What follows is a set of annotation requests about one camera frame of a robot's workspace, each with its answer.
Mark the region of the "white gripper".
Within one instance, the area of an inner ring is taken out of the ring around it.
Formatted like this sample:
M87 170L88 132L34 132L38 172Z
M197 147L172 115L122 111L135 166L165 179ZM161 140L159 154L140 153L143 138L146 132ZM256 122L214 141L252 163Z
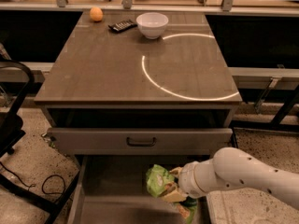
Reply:
M194 177L197 161L187 163L182 168L176 167L170 171L170 174L178 178L177 183L171 183L166 186L166 190L160 195L160 198L169 203L179 203L187 199L187 195L197 199L200 197L200 189L197 186Z

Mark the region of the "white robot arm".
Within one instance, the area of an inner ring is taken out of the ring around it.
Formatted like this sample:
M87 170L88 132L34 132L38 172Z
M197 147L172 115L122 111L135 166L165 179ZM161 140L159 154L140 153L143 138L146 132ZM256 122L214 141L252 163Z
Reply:
M162 196L169 203L201 198L216 190L251 188L299 209L299 174L269 166L237 148L222 148L210 160L189 162L171 173L178 183Z

